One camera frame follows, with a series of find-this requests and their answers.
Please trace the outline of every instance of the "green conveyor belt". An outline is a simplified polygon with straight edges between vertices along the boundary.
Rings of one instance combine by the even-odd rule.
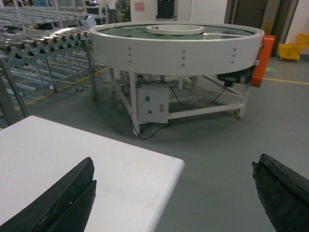
[[[129,37],[129,38],[140,38],[140,39],[161,39],[161,40],[218,40],[218,39],[231,39],[253,35],[253,32],[233,29],[226,27],[214,27],[214,26],[203,26],[205,27],[204,33],[195,35],[159,35],[146,32],[146,27],[151,25],[133,25],[124,27],[115,27],[110,29],[100,30],[100,33],[107,35]]]

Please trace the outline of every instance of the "white table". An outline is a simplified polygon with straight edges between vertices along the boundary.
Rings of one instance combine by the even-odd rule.
[[[0,132],[0,225],[91,157],[97,197],[86,232],[153,231],[181,159],[30,116]]]

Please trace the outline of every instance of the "orange panel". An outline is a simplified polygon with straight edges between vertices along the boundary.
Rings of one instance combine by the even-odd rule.
[[[259,56],[258,56],[258,60],[260,61],[260,63],[258,65],[256,65],[253,75],[252,75],[252,80],[251,80],[251,86],[253,87],[260,87],[264,74],[265,74],[265,70],[267,67],[267,63],[269,60],[269,56],[272,50],[272,47],[274,45],[275,42],[275,38],[276,36],[273,35],[265,35],[264,39],[263,39],[263,46],[260,50]]]

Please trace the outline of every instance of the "gray floor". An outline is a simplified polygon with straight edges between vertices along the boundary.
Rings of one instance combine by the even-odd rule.
[[[158,232],[274,232],[251,163],[266,153],[309,178],[309,61],[272,58],[268,66],[275,72],[266,72],[267,78],[293,82],[264,80],[261,88],[252,88],[244,120],[231,113],[175,119],[149,140],[132,136],[124,106],[99,78],[97,103],[89,90],[72,88],[28,109],[32,115],[183,159],[185,169]],[[144,136],[160,126],[151,125]]]

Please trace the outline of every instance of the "doorway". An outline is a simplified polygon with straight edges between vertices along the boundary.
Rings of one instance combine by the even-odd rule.
[[[228,0],[225,23],[259,28],[276,36],[271,56],[284,43],[298,0]]]

